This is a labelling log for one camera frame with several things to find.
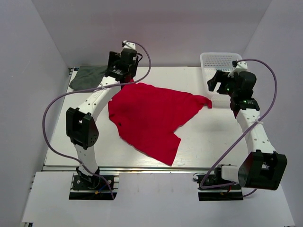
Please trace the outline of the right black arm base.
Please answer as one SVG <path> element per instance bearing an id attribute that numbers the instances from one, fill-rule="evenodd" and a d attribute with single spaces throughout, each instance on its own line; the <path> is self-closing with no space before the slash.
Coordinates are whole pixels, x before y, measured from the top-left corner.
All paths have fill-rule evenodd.
<path id="1" fill-rule="evenodd" d="M 242 188 L 237 182 L 238 167 L 232 165 L 218 165 L 200 186 L 205 172 L 192 175 L 192 180 L 197 183 L 199 201 L 242 201 Z"/>

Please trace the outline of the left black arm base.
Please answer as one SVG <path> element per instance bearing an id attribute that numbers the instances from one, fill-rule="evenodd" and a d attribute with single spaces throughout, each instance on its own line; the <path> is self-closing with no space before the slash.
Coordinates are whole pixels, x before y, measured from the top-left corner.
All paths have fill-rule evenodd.
<path id="1" fill-rule="evenodd" d="M 112 201 L 116 197 L 119 174 L 103 175 L 103 180 L 94 175 L 85 176 L 78 169 L 72 177 L 69 200 Z"/>

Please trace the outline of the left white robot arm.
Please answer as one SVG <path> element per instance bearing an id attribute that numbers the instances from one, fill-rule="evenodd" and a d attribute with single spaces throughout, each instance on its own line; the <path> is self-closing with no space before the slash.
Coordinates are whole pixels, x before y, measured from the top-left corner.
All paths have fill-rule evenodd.
<path id="1" fill-rule="evenodd" d="M 126 43 L 120 53 L 110 52 L 107 70 L 98 88 L 115 85 L 112 88 L 95 90 L 77 108 L 66 112 L 66 133 L 74 144 L 78 159 L 82 162 L 76 171 L 84 177 L 84 183 L 94 189 L 99 186 L 94 144 L 99 137 L 96 121 L 111 98 L 117 94 L 124 83 L 130 82 L 136 75 L 139 62 L 134 43 Z"/>

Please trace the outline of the red t-shirt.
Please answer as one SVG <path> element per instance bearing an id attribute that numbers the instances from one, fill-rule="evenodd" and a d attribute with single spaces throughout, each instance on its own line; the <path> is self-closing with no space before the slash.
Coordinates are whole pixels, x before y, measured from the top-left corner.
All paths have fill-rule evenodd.
<path id="1" fill-rule="evenodd" d="M 175 130 L 205 106 L 212 101 L 204 96 L 137 83 L 113 96 L 108 112 L 125 142 L 171 166 L 181 142 Z"/>

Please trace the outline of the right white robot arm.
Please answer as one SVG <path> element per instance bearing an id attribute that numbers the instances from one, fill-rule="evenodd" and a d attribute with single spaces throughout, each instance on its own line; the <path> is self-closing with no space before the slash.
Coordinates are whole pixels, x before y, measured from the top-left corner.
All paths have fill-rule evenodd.
<path id="1" fill-rule="evenodd" d="M 219 83 L 218 93 L 229 95 L 230 108 L 241 126 L 248 156 L 240 166 L 219 165 L 215 168 L 214 184 L 226 188 L 230 183 L 241 187 L 276 190 L 284 174 L 287 158 L 277 153 L 270 143 L 260 120 L 260 107 L 253 98 L 256 76 L 247 71 L 228 72 L 218 70 L 207 82 L 209 91 Z"/>

